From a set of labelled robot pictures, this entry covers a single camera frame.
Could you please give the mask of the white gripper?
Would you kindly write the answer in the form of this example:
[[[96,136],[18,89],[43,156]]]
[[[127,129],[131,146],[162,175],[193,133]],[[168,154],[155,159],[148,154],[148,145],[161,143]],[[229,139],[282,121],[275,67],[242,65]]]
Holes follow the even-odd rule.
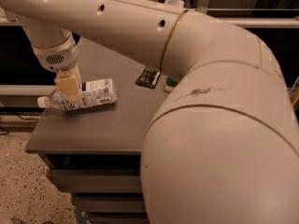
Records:
[[[33,46],[33,52],[44,69],[53,73],[59,70],[54,79],[57,88],[69,102],[79,103],[80,75],[70,70],[76,66],[78,59],[78,49],[73,36],[70,35],[64,43],[54,48],[42,49]]]

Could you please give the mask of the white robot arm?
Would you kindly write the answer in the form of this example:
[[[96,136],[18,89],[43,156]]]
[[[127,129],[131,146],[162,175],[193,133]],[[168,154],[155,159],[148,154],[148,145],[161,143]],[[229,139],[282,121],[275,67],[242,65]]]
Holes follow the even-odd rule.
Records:
[[[177,82],[141,155],[150,224],[299,224],[299,130],[253,33],[149,0],[0,0]]]

